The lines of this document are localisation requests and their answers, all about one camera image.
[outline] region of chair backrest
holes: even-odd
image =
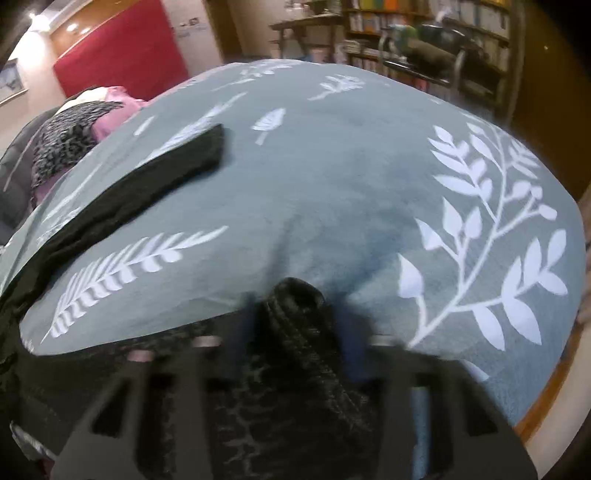
[[[27,215],[31,199],[31,167],[37,131],[57,107],[31,120],[0,159],[0,245],[5,244]]]

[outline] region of leopard print fabric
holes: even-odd
[[[34,151],[32,188],[76,165],[97,144],[92,125],[101,116],[121,107],[121,102],[81,103],[47,120],[40,129]]]

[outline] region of red panel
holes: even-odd
[[[160,0],[141,0],[80,40],[53,69],[66,96],[96,86],[151,100],[189,78]]]

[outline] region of small table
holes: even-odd
[[[283,51],[285,48],[285,30],[290,28],[293,30],[295,38],[299,43],[302,53],[308,55],[309,47],[327,47],[329,48],[329,63],[335,62],[335,26],[343,24],[343,17],[336,14],[322,14],[313,17],[301,18],[299,20],[287,20],[273,25],[269,25],[270,29],[279,31],[279,54],[283,58]],[[307,44],[306,27],[328,27],[329,28],[329,43],[325,44]]]

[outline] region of ceiling light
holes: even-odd
[[[45,15],[33,15],[31,17],[31,30],[35,32],[49,32],[49,20]]]

